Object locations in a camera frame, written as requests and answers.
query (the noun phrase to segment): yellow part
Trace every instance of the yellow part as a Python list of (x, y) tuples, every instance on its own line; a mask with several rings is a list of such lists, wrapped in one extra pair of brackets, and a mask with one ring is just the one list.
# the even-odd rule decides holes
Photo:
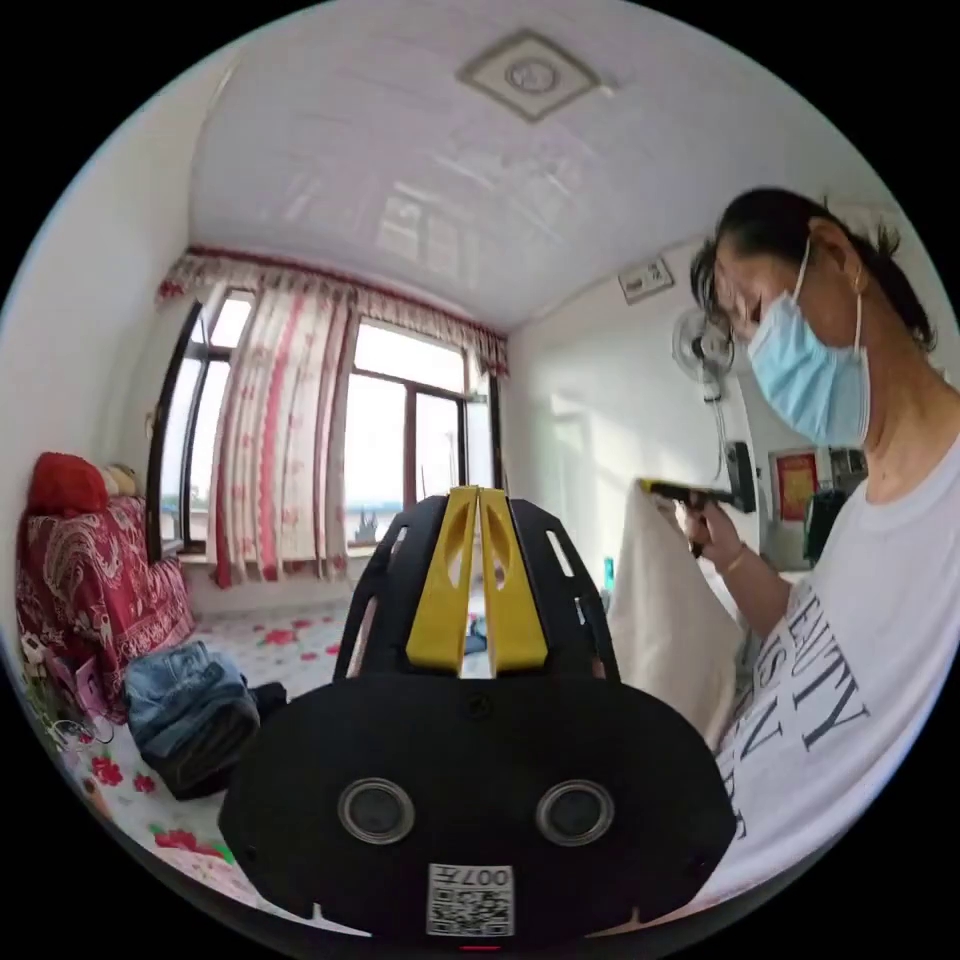
[[(547, 659), (547, 642), (506, 495), (482, 489), (479, 499), (490, 672), (496, 677), (511, 670), (539, 669)], [(502, 584), (496, 582), (494, 559), (503, 568)]]
[[(414, 666), (460, 673), (466, 643), (478, 490), (478, 487), (456, 487), (450, 491), (407, 638), (407, 659)], [(454, 582), (452, 574), (458, 557), (460, 569)]]

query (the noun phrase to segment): window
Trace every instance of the window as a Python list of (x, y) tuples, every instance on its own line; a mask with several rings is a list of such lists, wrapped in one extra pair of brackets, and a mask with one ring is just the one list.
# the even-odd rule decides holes
[(151, 561), (205, 553), (217, 424), (233, 352), (253, 309), (252, 293), (229, 290), (213, 316), (194, 304), (157, 404), (147, 473)]
[[(208, 322), (212, 311), (195, 304), (174, 350), (150, 448), (151, 561), (207, 553), (217, 431), (253, 306), (252, 294), (230, 290)], [(464, 483), (502, 485), (496, 380), (481, 377), (463, 350), (363, 321), (346, 416), (344, 520), (352, 553), (369, 551), (398, 513), (425, 497)]]
[(375, 546), (398, 513), (426, 497), (500, 485), (489, 386), (463, 350), (360, 325), (344, 451), (351, 551)]

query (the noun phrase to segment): red poster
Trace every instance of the red poster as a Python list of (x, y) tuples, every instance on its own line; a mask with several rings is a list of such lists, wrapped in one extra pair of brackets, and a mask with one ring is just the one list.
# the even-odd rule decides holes
[(790, 453), (777, 457), (780, 519), (803, 522), (807, 503), (817, 492), (817, 457), (813, 453)]

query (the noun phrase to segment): bedsheet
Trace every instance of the bedsheet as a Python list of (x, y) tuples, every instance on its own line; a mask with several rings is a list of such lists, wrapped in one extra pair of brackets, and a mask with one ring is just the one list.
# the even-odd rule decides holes
[[(250, 686), (279, 681), (290, 698), (333, 679), (347, 603), (274, 614), (206, 618), (193, 634), (229, 656)], [(347, 931), (317, 915), (304, 921), (264, 900), (237, 866), (217, 827), (218, 793), (178, 802), (143, 762), (126, 725), (70, 738), (62, 756), (88, 801), (129, 837), (171, 866), (235, 900), (314, 926)]]

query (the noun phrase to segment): wall-mounted fan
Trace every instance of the wall-mounted fan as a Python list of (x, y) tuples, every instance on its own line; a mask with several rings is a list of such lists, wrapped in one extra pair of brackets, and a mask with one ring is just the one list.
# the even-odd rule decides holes
[(673, 359), (691, 380), (703, 388), (703, 399), (713, 402), (722, 395), (721, 383), (733, 367), (735, 350), (702, 310), (688, 310), (673, 327)]

